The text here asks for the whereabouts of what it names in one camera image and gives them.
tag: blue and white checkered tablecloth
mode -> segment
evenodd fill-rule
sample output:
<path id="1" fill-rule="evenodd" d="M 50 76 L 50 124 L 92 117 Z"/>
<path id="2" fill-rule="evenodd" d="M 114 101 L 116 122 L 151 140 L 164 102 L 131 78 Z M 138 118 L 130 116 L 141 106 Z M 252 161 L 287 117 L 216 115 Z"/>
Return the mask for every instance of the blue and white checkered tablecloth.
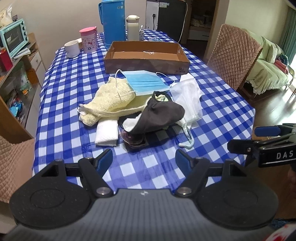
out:
<path id="1" fill-rule="evenodd" d="M 56 52 L 54 61 L 46 72 L 41 91 L 41 104 L 35 145 L 34 172 L 37 173 L 55 159 L 66 163 L 77 162 L 82 157 L 96 157 L 106 147 L 94 144 L 96 125 L 85 126 L 78 121 L 77 107 L 88 103 L 98 88 L 107 82 L 110 74 L 104 70 L 103 33 L 99 34 L 99 49 L 92 54 L 81 53 L 67 58 L 64 48 Z M 166 34 L 145 31 L 148 36 L 173 42 Z M 184 48 L 190 60 L 192 74 L 203 92 L 201 105 L 203 119 L 193 126 L 194 147 L 186 150 L 192 156 L 203 156 L 214 162 L 233 158 L 239 163 L 244 156 L 230 154 L 230 139 L 251 137 L 255 110 L 198 57 Z M 179 80 L 181 76 L 171 76 Z M 168 84 L 172 81 L 165 78 Z M 167 130 L 147 134 L 148 145 L 128 152 L 119 138 L 118 146 L 111 148 L 113 163 L 103 179 L 113 189 L 118 188 L 170 188 L 176 189 L 184 175 L 175 162 L 175 152 L 180 142 L 187 139 L 182 129 L 171 126 Z M 69 181 L 81 184 L 79 178 Z M 208 184 L 216 181 L 209 178 Z"/>

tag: quilted chair cover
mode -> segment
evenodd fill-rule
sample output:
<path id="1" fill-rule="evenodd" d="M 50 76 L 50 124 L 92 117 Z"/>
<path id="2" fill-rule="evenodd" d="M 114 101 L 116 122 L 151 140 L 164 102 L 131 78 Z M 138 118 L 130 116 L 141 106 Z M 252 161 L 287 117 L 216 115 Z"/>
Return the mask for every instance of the quilted chair cover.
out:
<path id="1" fill-rule="evenodd" d="M 35 139 L 11 144 L 0 136 L 0 201 L 11 195 L 32 177 Z"/>
<path id="2" fill-rule="evenodd" d="M 207 65 L 234 90 L 245 81 L 262 50 L 261 45 L 238 27 L 223 24 Z"/>

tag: pink tumbler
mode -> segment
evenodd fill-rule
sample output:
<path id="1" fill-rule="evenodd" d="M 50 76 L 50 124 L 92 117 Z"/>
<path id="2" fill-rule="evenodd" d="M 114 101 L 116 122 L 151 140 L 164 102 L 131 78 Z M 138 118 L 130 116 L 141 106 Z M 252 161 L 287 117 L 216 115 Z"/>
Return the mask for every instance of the pink tumbler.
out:
<path id="1" fill-rule="evenodd" d="M 82 39 L 82 46 L 85 53 L 92 53 L 98 49 L 96 38 L 96 27 L 84 28 L 79 31 Z"/>

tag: pink lid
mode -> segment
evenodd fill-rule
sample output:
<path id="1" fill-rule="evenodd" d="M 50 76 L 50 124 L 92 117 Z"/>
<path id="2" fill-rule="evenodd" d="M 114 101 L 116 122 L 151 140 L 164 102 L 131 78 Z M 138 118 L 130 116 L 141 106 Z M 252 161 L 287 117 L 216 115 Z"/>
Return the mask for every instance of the pink lid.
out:
<path id="1" fill-rule="evenodd" d="M 79 31 L 81 36 L 88 36 L 96 33 L 96 27 L 83 28 Z"/>

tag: person's hand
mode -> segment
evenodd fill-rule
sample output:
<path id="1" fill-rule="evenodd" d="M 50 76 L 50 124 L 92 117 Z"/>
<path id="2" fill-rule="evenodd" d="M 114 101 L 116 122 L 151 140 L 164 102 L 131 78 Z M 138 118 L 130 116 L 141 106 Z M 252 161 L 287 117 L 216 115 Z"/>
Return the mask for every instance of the person's hand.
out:
<path id="1" fill-rule="evenodd" d="M 290 180 L 290 191 L 294 198 L 296 198 L 296 172 L 294 172 L 291 167 L 288 171 L 288 179 Z"/>

